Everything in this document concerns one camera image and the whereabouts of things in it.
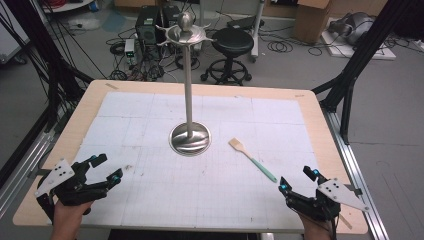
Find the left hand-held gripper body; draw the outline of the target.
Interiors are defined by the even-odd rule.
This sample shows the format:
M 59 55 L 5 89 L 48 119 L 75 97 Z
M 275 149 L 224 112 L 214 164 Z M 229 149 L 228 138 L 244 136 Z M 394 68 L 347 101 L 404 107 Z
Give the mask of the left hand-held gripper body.
M 87 184 L 86 173 L 91 168 L 83 168 L 82 162 L 72 165 L 61 159 L 38 183 L 35 197 L 48 219 L 53 222 L 57 197 L 65 206 L 77 206 L 102 199 L 111 188 L 101 188 L 99 183 Z

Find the wooden spatula with green handle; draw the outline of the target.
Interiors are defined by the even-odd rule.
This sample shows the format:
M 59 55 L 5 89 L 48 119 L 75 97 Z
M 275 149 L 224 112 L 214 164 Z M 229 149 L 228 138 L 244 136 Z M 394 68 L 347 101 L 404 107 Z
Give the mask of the wooden spatula with green handle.
M 237 138 L 232 138 L 228 144 L 236 151 L 243 153 L 270 181 L 274 183 L 277 182 L 277 178 L 260 162 L 252 157 L 246 150 L 245 146 Z

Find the silver metal utensil rack stand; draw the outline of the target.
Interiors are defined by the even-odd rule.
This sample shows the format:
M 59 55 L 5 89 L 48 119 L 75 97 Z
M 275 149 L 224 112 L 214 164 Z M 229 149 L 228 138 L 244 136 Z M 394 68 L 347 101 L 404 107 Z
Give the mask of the silver metal utensil rack stand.
M 210 130 L 202 123 L 193 120 L 191 47 L 208 37 L 205 27 L 194 24 L 194 15 L 190 12 L 178 14 L 177 23 L 170 27 L 156 26 L 164 32 L 166 40 L 160 46 L 174 44 L 183 54 L 184 99 L 186 122 L 175 126 L 168 138 L 170 147 L 179 155 L 192 157 L 204 153 L 211 144 Z

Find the person's left hand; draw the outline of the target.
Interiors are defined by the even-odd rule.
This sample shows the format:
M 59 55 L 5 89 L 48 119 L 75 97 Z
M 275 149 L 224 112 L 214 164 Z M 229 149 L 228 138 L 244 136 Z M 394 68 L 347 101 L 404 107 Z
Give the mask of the person's left hand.
M 55 204 L 53 230 L 50 240 L 75 240 L 83 215 L 92 204 L 93 201 L 77 206 L 65 206 L 58 200 Z

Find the white grid mat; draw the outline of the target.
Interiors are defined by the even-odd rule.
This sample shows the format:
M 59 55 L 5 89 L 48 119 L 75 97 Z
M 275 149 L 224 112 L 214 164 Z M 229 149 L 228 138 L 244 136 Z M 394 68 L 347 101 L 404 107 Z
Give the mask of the white grid mat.
M 102 181 L 121 168 L 122 181 L 95 202 L 87 225 L 218 231 L 298 230 L 297 215 L 270 181 L 228 142 L 237 138 L 275 177 L 305 196 L 316 185 L 302 169 L 315 168 L 299 102 L 242 96 L 196 96 L 193 118 L 212 136 L 194 157 L 174 152 L 168 137 L 183 122 L 184 98 L 171 94 L 112 92 L 103 99 L 77 153 L 82 161 L 104 153 L 88 172 Z

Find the small grey power supply box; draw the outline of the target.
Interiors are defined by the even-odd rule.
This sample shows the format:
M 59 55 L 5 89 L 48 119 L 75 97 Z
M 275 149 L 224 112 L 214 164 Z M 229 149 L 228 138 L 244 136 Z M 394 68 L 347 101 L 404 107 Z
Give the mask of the small grey power supply box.
M 125 40 L 124 53 L 129 66 L 134 66 L 137 64 L 134 39 Z

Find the white flat board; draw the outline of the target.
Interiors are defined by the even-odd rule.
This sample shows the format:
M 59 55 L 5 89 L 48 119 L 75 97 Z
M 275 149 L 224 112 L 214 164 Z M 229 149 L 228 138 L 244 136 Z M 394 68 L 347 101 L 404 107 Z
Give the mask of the white flat board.
M 328 33 L 327 31 L 321 34 L 321 39 L 333 57 L 351 58 L 355 51 L 353 46 L 348 44 L 342 37 L 335 33 Z M 385 45 L 382 44 L 372 57 L 373 60 L 395 60 L 396 55 Z

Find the large black computer tower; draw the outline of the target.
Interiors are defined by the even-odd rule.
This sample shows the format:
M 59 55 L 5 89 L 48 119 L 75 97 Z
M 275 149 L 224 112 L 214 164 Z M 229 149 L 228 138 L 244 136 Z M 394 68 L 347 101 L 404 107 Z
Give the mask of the large black computer tower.
M 160 9 L 158 6 L 144 5 L 140 8 L 135 29 L 138 39 L 145 44 L 157 43 L 156 25 L 160 22 Z

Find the tall cardboard box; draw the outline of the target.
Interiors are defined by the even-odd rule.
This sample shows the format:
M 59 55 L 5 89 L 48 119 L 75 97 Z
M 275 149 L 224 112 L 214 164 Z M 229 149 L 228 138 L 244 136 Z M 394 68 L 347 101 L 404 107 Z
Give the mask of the tall cardboard box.
M 293 36 L 295 39 L 316 43 L 327 24 L 332 0 L 298 0 Z

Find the grey bag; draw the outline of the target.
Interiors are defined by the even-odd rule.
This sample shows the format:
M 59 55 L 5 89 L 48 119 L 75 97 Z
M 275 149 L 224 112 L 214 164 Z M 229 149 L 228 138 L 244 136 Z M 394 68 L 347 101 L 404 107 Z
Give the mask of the grey bag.
M 331 21 L 327 30 L 355 46 L 370 30 L 373 23 L 374 19 L 364 12 L 347 13 L 344 17 Z

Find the black round stool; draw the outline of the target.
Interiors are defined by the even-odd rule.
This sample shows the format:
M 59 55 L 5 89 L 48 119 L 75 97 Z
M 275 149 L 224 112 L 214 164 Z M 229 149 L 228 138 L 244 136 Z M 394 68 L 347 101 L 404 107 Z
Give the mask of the black round stool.
M 254 40 L 244 30 L 236 28 L 223 28 L 212 36 L 212 46 L 225 56 L 224 59 L 216 60 L 200 76 L 201 81 L 212 77 L 217 84 L 243 85 L 244 81 L 250 81 L 252 75 L 246 66 L 237 60 L 237 57 L 250 52 L 254 47 Z

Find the white round table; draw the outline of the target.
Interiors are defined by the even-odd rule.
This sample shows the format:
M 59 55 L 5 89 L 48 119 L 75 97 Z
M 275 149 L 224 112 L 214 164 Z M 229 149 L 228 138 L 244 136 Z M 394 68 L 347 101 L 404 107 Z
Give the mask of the white round table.
M 49 7 L 49 6 L 42 6 L 42 10 L 45 13 L 59 13 L 59 12 L 66 12 L 66 11 L 71 11 L 71 10 L 75 10 L 75 9 L 79 9 L 81 7 L 88 7 L 90 3 L 92 3 L 94 0 L 82 0 L 81 2 L 78 3 L 71 3 L 69 1 L 67 1 L 64 5 L 59 6 L 59 7 Z

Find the small black computer tower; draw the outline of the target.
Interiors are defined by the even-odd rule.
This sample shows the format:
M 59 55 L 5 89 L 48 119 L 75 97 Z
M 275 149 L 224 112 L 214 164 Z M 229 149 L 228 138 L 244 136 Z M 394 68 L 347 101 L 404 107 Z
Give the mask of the small black computer tower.
M 163 21 L 165 27 L 171 27 L 177 24 L 180 9 L 177 6 L 169 5 L 162 8 Z

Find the aluminium rail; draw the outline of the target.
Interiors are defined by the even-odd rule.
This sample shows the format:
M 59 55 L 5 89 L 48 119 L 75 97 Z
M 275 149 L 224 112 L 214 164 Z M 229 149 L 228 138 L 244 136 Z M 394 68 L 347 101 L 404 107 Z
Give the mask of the aluminium rail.
M 0 169 L 0 219 L 4 217 L 27 179 L 48 155 L 55 140 L 56 126 L 56 123 L 48 123 L 48 113 L 44 111 Z
M 371 192 L 368 189 L 368 184 L 366 183 L 359 164 L 356 160 L 353 149 L 349 144 L 344 142 L 342 135 L 339 133 L 341 121 L 339 120 L 336 113 L 330 113 L 324 110 L 323 115 L 332 133 L 350 182 L 355 189 L 360 189 L 362 191 L 362 194 L 359 196 L 359 198 L 363 200 L 364 203 L 369 207 L 369 210 L 365 213 L 365 219 L 372 238 L 374 240 L 390 240 L 377 207 L 373 201 Z

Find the black metal frame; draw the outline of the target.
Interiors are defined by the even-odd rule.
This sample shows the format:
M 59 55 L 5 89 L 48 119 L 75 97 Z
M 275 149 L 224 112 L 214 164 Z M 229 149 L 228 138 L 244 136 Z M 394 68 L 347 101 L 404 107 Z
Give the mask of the black metal frame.
M 312 90 L 315 94 L 329 91 L 320 101 L 320 106 L 328 112 L 335 113 L 337 106 L 343 102 L 339 134 L 347 145 L 349 145 L 348 131 L 355 83 L 378 48 L 416 1 L 388 0 L 341 73 Z
M 3 2 L 46 63 L 45 72 L 42 72 L 41 65 L 35 61 L 33 66 L 40 79 L 48 84 L 48 107 L 44 115 L 47 119 L 47 129 L 50 130 L 58 122 L 59 105 L 62 102 L 79 101 L 82 98 L 84 90 L 77 79 L 91 83 L 93 78 L 63 58 L 30 0 L 3 0 Z

